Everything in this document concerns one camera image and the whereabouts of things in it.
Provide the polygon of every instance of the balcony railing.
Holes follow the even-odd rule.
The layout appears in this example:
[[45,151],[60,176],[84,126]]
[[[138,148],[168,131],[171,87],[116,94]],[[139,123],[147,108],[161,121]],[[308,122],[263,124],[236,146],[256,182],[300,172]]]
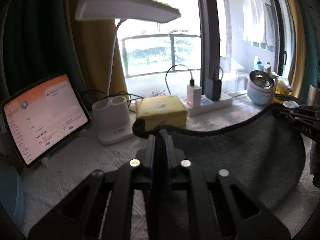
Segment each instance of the balcony railing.
[[[176,64],[191,70],[201,69],[201,38],[190,34],[153,34],[120,40],[121,57],[126,77],[166,73]],[[187,71],[183,66],[170,72]]]

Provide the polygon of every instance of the black cable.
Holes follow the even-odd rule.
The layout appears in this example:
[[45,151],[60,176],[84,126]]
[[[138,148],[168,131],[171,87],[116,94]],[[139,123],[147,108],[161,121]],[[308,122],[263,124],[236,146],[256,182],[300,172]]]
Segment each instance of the black cable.
[[221,79],[220,80],[222,80],[223,79],[223,75],[224,75],[224,71],[223,71],[223,69],[222,69],[222,67],[219,67],[220,69],[221,69],[221,72],[222,72],[222,77],[221,77]]
[[98,93],[106,94],[105,92],[100,91],[100,90],[96,90],[96,89],[87,90],[87,91],[84,91],[84,92],[80,92],[80,94],[81,94],[82,96],[84,96],[86,93],[90,93],[90,92],[98,92]]
[[218,66],[214,69],[214,71],[213,71],[213,77],[212,77],[213,80],[215,80],[216,71],[217,71],[218,68],[220,68],[219,65],[218,65]]
[[144,97],[142,97],[142,96],[138,96],[138,95],[136,95],[136,94],[127,93],[127,92],[125,92],[125,91],[120,91],[120,92],[117,93],[116,95],[109,95],[109,96],[106,96],[106,97],[102,98],[101,100],[104,100],[104,99],[109,98],[109,97],[126,96],[126,95],[128,95],[128,96],[130,97],[130,99],[127,100],[128,108],[130,107],[131,102],[132,102],[133,100],[140,99],[140,98],[141,98],[141,99],[144,99]]
[[173,67],[176,67],[176,66],[184,66],[184,67],[186,67],[186,68],[190,71],[191,80],[193,80],[192,72],[191,72],[191,70],[190,70],[186,65],[183,65],[183,64],[173,65],[171,68],[168,69],[167,73],[165,74],[165,78],[164,78],[165,84],[166,84],[166,86],[167,86],[167,89],[168,89],[170,95],[171,95],[171,92],[170,92],[170,89],[169,89],[169,86],[168,86],[168,83],[167,83],[167,75],[168,75],[169,71],[170,71]]

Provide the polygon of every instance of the lamp head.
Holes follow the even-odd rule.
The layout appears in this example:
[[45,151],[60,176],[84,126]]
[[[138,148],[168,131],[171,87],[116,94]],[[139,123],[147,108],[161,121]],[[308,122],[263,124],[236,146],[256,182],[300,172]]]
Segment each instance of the lamp head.
[[181,17],[179,10],[152,0],[79,0],[77,21],[136,19],[167,23]]

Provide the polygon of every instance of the charging cable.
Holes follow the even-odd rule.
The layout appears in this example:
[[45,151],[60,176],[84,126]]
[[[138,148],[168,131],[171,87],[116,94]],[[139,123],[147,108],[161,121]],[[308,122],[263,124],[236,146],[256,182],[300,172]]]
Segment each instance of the charging cable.
[[[89,92],[98,92],[98,93],[102,93],[102,94],[106,94],[105,92],[102,92],[100,90],[88,90],[88,91],[84,91],[84,92],[80,92],[80,96],[81,98],[86,94],[86,93],[89,93]],[[131,102],[138,99],[138,98],[141,98],[141,99],[144,99],[144,97],[141,97],[141,96],[138,96],[138,95],[135,95],[135,94],[130,94],[128,92],[125,92],[125,91],[120,91],[119,93],[117,93],[116,95],[108,95],[108,96],[105,96],[103,97],[101,100],[104,100],[106,98],[110,98],[110,97],[116,97],[116,96],[128,96],[130,99],[127,100],[127,103],[128,103],[128,108],[130,107],[131,105]]]
[[167,89],[168,89],[170,95],[171,95],[171,92],[170,92],[170,89],[169,89],[169,86],[168,86],[168,83],[167,83],[167,75],[168,75],[169,71],[170,71],[172,68],[176,67],[176,66],[184,66],[184,67],[186,67],[186,68],[190,71],[190,74],[191,74],[190,86],[194,86],[194,85],[195,85],[195,80],[193,79],[192,72],[191,72],[191,70],[190,70],[186,65],[183,65],[183,64],[173,65],[171,68],[168,69],[167,73],[165,74],[165,78],[164,78],[164,79],[165,79],[165,84],[166,84],[166,86],[167,86]]
[[221,72],[222,72],[222,76],[221,76],[221,78],[220,78],[220,79],[219,79],[220,71],[219,71],[219,73],[218,73],[218,80],[222,81],[222,79],[223,79],[223,75],[224,75],[224,71],[223,71],[223,68],[222,68],[222,67],[220,67],[220,66],[216,67],[216,69],[214,70],[214,72],[213,72],[213,76],[212,76],[212,79],[213,79],[213,80],[216,80],[216,79],[215,79],[215,77],[216,77],[216,70],[217,70],[217,69],[221,70]]

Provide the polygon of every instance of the desk lamp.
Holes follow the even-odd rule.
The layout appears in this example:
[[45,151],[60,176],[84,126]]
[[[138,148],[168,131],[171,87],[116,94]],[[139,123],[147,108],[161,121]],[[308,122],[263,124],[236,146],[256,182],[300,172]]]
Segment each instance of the desk lamp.
[[134,120],[129,116],[126,98],[109,98],[112,64],[119,26],[127,19],[167,23],[181,17],[179,10],[152,0],[79,0],[75,18],[77,21],[112,20],[119,18],[115,28],[110,62],[106,66],[107,98],[92,105],[100,142],[110,145],[133,135]]

